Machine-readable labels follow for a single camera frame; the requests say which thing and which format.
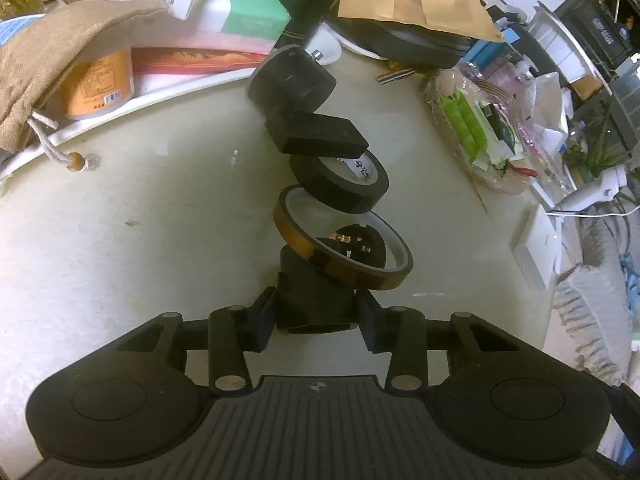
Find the black tape roll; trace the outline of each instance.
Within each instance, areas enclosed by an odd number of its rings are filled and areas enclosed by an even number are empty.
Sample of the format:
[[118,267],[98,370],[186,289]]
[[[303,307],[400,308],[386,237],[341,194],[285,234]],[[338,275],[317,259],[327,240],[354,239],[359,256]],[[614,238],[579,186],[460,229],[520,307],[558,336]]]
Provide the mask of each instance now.
[[358,159],[291,155],[289,165],[309,195],[345,213],[371,211],[389,189],[385,168],[369,150]]

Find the blue cloth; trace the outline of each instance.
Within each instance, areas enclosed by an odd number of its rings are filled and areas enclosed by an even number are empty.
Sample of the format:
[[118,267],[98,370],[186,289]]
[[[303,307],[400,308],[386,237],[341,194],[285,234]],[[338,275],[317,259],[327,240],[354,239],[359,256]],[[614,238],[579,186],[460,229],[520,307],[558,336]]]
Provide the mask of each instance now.
[[629,439],[625,437],[622,443],[622,448],[620,449],[620,454],[616,457],[615,462],[620,465],[625,465],[626,461],[629,460],[629,457],[633,455],[634,447],[629,442]]
[[638,282],[640,282],[640,274],[636,272],[634,260],[629,253],[620,256],[620,266],[625,276],[626,302],[631,314],[635,317],[638,312]]

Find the white power adapter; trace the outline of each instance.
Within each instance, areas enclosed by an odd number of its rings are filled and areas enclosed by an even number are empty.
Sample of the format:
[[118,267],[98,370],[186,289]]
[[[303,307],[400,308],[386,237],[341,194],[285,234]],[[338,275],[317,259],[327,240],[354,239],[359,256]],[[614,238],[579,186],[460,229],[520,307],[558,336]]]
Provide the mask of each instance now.
[[544,208],[539,205],[529,217],[524,232],[513,250],[531,288],[547,290],[560,255],[560,238]]

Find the beige cloth bag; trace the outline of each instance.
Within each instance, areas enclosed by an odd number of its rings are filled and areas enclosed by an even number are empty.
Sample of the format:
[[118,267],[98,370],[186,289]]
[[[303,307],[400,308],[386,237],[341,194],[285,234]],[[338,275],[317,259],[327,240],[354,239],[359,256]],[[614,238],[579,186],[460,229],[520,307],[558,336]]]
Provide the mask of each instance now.
[[56,128],[57,123],[35,108],[46,103],[76,57],[102,31],[126,28],[136,17],[163,11],[157,2],[82,0],[31,22],[0,46],[0,148],[11,153],[23,149],[31,137],[28,124],[50,158],[82,169],[79,155],[60,158],[39,125]]

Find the wire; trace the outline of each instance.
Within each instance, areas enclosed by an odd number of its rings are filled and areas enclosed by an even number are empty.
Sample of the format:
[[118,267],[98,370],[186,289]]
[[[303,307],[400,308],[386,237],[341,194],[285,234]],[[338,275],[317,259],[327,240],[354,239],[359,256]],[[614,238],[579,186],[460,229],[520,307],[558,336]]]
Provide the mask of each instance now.
[[636,211],[638,211],[640,209],[640,205],[636,206],[634,209],[632,209],[631,211],[629,211],[628,213],[607,213],[604,215],[580,215],[580,214],[576,214],[572,211],[549,211],[547,213],[547,215],[549,216],[567,216],[567,217],[571,217],[571,218],[607,218],[609,216],[629,216],[632,213],[635,213]]

